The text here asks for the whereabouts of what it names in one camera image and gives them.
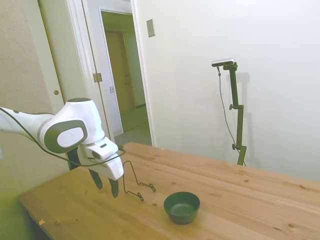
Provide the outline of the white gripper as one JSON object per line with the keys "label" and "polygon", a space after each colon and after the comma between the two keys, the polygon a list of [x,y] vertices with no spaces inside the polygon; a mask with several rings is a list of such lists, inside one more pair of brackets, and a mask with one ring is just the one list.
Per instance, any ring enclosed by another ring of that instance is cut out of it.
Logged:
{"label": "white gripper", "polygon": [[108,177],[108,181],[111,187],[111,193],[114,198],[119,195],[119,181],[124,174],[124,168],[121,158],[118,154],[113,154],[106,163],[98,164],[89,167],[89,173],[96,185],[100,190],[103,188],[103,182],[99,176],[102,174]]}

